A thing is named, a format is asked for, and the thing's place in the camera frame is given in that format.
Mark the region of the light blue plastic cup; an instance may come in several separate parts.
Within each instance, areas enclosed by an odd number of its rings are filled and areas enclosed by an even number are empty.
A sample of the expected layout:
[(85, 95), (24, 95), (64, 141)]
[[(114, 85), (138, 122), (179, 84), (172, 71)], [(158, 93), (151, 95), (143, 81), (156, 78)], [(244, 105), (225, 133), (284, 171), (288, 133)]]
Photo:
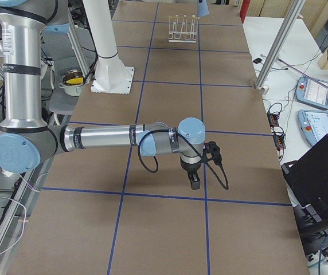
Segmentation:
[(197, 1), (197, 16), (204, 17), (209, 14), (209, 8), (207, 0), (198, 0)]

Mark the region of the black laptop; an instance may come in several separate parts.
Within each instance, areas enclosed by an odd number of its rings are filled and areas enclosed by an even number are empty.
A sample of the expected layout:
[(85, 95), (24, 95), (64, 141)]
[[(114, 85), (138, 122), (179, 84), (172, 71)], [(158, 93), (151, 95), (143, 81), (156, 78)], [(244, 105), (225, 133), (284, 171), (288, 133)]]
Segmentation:
[(299, 160), (284, 163), (282, 171), (301, 206), (328, 211), (328, 134)]

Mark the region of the small black device on table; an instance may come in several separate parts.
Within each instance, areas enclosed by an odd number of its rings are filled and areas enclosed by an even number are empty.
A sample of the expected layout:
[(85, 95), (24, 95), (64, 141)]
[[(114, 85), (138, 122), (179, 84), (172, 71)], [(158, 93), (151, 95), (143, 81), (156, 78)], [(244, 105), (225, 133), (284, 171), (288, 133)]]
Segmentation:
[(253, 60), (253, 63), (255, 64), (258, 64), (258, 63), (261, 63), (262, 62), (262, 59), (261, 58), (256, 58)]

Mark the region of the blue teach pendant near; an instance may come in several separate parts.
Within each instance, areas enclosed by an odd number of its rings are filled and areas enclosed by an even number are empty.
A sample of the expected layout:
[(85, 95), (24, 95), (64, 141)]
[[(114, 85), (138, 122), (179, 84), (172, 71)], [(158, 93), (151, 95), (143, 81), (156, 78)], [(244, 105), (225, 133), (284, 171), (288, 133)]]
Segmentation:
[(298, 121), (311, 146), (328, 134), (328, 111), (299, 110)]

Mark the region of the blue teach pendant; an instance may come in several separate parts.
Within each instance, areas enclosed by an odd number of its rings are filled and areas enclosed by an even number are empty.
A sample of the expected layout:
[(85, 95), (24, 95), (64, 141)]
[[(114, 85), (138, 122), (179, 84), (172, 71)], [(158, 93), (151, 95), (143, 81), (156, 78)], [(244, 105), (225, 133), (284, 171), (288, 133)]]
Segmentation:
[(298, 121), (311, 146), (328, 134), (328, 111), (299, 110)]
[(298, 80), (295, 94), (300, 103), (328, 110), (328, 89), (305, 76)]

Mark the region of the blue teach pendant far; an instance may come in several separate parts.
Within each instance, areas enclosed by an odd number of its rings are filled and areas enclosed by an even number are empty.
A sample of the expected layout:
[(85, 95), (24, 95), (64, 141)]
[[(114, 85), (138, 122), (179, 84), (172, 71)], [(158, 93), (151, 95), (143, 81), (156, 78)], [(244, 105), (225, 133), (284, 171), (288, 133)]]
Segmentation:
[(300, 103), (328, 110), (328, 89), (305, 76), (298, 80), (295, 94)]

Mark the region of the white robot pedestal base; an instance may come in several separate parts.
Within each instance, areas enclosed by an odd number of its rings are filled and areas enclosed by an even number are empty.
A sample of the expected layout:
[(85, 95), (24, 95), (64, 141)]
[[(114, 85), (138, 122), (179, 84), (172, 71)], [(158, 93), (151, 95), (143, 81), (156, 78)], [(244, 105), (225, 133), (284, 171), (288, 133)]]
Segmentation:
[(134, 68), (119, 58), (108, 2), (85, 0), (83, 4), (98, 55), (91, 91), (129, 94)]

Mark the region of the aluminium frame post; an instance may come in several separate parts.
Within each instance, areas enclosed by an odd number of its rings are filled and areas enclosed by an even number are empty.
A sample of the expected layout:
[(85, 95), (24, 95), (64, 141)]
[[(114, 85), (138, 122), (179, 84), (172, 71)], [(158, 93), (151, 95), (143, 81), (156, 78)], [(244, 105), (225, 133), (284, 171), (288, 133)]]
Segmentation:
[(295, 20), (297, 19), (298, 14), (300, 13), (304, 3), (305, 0), (292, 1), (291, 6), (270, 48), (270, 51), (267, 54), (264, 65), (262, 66), (261, 71), (254, 84), (255, 88), (260, 90), (263, 95), (266, 95), (269, 89), (269, 87), (265, 85), (267, 76), (269, 75), (276, 58), (279, 56), (279, 52), (282, 49), (282, 46), (290, 30), (292, 29)]

